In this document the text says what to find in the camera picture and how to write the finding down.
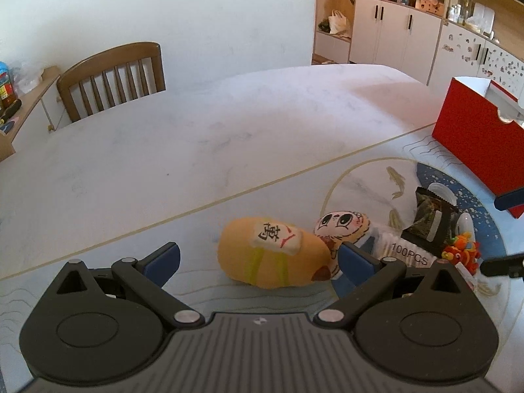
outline red box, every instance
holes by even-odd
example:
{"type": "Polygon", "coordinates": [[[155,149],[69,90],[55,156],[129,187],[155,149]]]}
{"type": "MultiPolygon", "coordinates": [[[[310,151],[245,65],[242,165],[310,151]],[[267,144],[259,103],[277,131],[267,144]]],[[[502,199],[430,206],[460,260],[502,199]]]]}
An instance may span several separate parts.
{"type": "MultiPolygon", "coordinates": [[[[523,111],[493,81],[453,78],[433,137],[498,196],[524,186],[523,111]]],[[[519,218],[524,205],[510,213],[519,218]]]]}

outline floor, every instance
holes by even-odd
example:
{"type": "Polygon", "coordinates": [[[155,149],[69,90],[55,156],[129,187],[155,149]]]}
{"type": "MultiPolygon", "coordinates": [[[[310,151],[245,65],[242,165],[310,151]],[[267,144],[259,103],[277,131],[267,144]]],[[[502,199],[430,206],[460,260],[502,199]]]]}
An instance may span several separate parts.
{"type": "Polygon", "coordinates": [[[333,65],[336,64],[334,61],[330,61],[329,59],[326,59],[323,56],[319,56],[318,54],[313,54],[313,58],[311,59],[311,65],[333,65]]]}

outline chinese character label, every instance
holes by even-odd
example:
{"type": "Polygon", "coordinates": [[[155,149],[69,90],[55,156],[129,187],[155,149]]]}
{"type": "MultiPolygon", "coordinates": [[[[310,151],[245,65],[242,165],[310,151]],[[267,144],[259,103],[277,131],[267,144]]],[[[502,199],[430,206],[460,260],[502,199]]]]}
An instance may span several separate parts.
{"type": "Polygon", "coordinates": [[[251,246],[293,256],[300,251],[302,232],[299,228],[275,221],[255,224],[251,246]]]}

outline wooden chair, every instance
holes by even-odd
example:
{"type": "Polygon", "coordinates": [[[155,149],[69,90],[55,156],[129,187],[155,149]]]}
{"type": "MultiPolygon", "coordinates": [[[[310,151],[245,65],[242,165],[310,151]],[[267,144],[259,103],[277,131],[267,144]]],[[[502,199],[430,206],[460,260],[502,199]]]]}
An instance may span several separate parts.
{"type": "Polygon", "coordinates": [[[131,100],[138,98],[135,81],[130,66],[130,64],[134,62],[138,62],[138,73],[142,85],[142,93],[144,96],[148,95],[149,89],[147,87],[146,74],[142,63],[142,59],[147,58],[151,58],[156,91],[158,92],[165,90],[166,83],[164,81],[163,75],[160,44],[152,42],[130,43],[124,44],[123,46],[110,48],[109,50],[88,57],[82,62],[78,62],[76,65],[69,68],[66,72],[60,75],[57,81],[57,88],[62,101],[64,102],[64,106],[66,107],[67,113],[71,118],[71,121],[75,122],[80,120],[80,114],[71,94],[71,87],[76,85],[78,85],[80,89],[80,94],[82,96],[82,101],[84,103],[87,115],[93,115],[93,110],[91,109],[91,104],[89,103],[87,93],[83,85],[85,81],[89,80],[91,82],[96,108],[98,111],[104,110],[100,92],[95,81],[95,77],[98,77],[99,75],[102,76],[102,82],[104,84],[105,95],[109,107],[115,106],[115,99],[107,79],[107,71],[112,70],[114,72],[116,88],[118,92],[117,94],[119,96],[120,103],[126,102],[124,87],[122,85],[122,80],[119,73],[119,67],[121,66],[125,66],[127,85],[129,87],[128,90],[131,100]]]}

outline decoration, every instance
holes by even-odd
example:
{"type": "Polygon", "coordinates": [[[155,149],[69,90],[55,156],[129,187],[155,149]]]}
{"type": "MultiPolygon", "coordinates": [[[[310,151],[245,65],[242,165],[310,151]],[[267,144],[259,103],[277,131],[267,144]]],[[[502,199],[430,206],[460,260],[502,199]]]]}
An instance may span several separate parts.
{"type": "Polygon", "coordinates": [[[479,243],[471,241],[471,233],[460,234],[451,240],[451,245],[442,252],[442,258],[449,260],[455,266],[462,263],[471,275],[478,269],[477,259],[480,258],[479,243]]]}
{"type": "Polygon", "coordinates": [[[220,267],[230,278],[266,289],[327,281],[336,266],[320,238],[261,217],[229,223],[217,253],[220,267]]]}
{"type": "Polygon", "coordinates": [[[313,233],[326,243],[333,260],[331,278],[338,279],[340,272],[337,254],[342,242],[357,244],[369,231],[370,221],[365,214],[337,211],[326,214],[316,222],[313,233]]]}

